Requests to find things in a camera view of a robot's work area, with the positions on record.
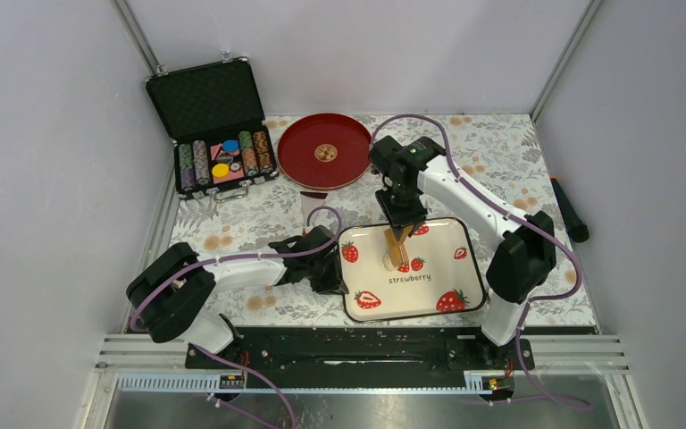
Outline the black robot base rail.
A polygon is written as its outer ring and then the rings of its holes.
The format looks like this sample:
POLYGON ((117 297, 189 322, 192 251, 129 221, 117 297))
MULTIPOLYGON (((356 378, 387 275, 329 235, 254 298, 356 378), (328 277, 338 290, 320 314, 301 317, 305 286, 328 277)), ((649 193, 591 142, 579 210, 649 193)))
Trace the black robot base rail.
POLYGON ((231 362, 247 358, 249 367, 266 377, 322 368, 504 374, 507 365, 514 372, 535 367, 529 341, 494 355, 477 343, 479 332, 476 327, 240 327, 239 337, 219 355, 231 362))

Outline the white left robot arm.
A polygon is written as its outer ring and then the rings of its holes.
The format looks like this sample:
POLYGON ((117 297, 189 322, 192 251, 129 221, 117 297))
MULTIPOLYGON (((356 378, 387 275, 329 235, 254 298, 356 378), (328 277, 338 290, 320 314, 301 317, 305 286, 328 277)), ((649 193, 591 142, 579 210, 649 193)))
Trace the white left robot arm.
POLYGON ((130 325, 155 343, 184 340, 205 349, 216 365, 233 366, 242 346, 227 318, 208 310, 208 300, 220 292, 303 280, 338 288, 336 247, 336 236, 322 225, 251 253, 205 260, 189 244, 177 243, 126 288, 130 325))

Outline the square strawberry ceramic plate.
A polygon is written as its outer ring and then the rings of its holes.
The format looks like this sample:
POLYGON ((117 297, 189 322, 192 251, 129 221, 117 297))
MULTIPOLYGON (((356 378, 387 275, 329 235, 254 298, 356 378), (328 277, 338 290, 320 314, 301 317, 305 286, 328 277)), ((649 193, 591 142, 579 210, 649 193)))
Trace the square strawberry ceramic plate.
POLYGON ((468 230, 456 218, 427 221, 406 239, 409 262, 387 270, 386 224, 352 227, 339 237, 344 307, 357 322, 475 311, 488 292, 468 230))

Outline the wooden dough roller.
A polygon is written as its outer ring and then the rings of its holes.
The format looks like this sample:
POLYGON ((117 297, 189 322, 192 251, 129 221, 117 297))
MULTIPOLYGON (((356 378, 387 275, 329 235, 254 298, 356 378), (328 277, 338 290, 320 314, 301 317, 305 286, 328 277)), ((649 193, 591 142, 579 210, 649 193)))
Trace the wooden dough roller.
POLYGON ((389 271, 394 271, 396 268, 409 262, 406 250, 406 240, 403 243, 396 243, 393 240, 391 227, 385 230, 384 237, 386 242, 386 254, 389 254, 394 265, 394 268, 389 271))

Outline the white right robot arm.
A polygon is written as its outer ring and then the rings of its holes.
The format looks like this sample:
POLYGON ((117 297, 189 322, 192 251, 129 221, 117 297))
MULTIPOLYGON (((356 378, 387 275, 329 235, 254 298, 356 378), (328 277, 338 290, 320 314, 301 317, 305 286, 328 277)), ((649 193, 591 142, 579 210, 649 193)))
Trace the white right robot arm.
POLYGON ((512 356, 510 341, 531 291, 556 266, 555 247, 548 241, 554 233, 552 219, 544 212, 528 215, 507 204, 460 170, 448 150, 427 137, 403 146, 387 136, 372 145, 369 160, 383 178, 375 197, 389 222, 386 242, 393 265, 401 265, 406 239, 426 221, 423 195, 451 210, 493 249, 486 279, 494 298, 481 325, 484 338, 478 341, 476 354, 485 366, 502 366, 512 356))

